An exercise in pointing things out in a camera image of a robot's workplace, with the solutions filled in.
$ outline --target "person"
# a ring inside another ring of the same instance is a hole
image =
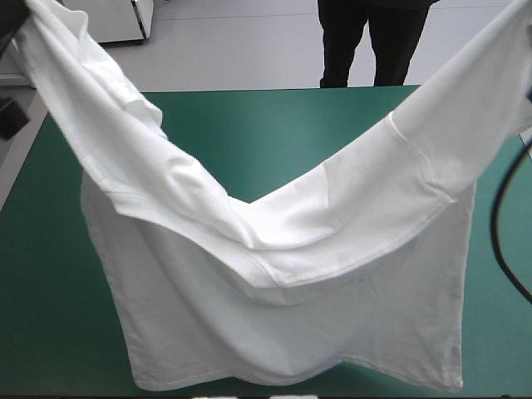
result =
[[[355,49],[369,23],[377,69],[374,86],[401,86],[438,0],[318,0],[323,28],[324,72],[320,87],[347,87]]]

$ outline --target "t-shirt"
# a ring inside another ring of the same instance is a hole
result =
[[[345,361],[461,389],[475,182],[532,126],[530,0],[361,137],[251,204],[167,140],[85,13],[27,4],[17,46],[85,171],[81,207],[139,387],[285,385]]]

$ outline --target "black cable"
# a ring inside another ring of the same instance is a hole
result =
[[[524,149],[515,157],[514,161],[512,162],[512,165],[506,172],[506,175],[504,179],[501,181],[499,185],[499,189],[497,190],[497,194],[495,195],[495,199],[493,201],[493,205],[491,207],[491,217],[490,217],[490,233],[491,233],[491,247],[493,248],[493,252],[495,254],[495,258],[497,259],[497,262],[499,263],[500,268],[505,273],[506,277],[514,284],[514,287],[517,288],[517,290],[523,295],[530,304],[532,304],[532,294],[528,289],[525,288],[525,286],[515,277],[514,273],[511,271],[508,264],[506,264],[505,257],[502,254],[502,250],[500,249],[500,241],[499,241],[499,212],[500,212],[500,206],[502,204],[502,200],[505,197],[506,189],[508,188],[508,185],[512,181],[512,179],[515,176],[515,172],[519,169],[519,166],[524,158],[529,156],[529,150],[532,148],[532,140],[525,145]]]

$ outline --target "white cabinet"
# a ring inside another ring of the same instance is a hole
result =
[[[89,34],[99,43],[150,37],[153,0],[62,0],[89,16]]]

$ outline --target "white t-shirt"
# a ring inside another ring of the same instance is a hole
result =
[[[167,140],[86,14],[27,3],[17,45],[86,172],[82,209],[139,387],[284,385],[347,361],[461,389],[475,182],[532,125],[530,0],[353,143],[252,204]]]

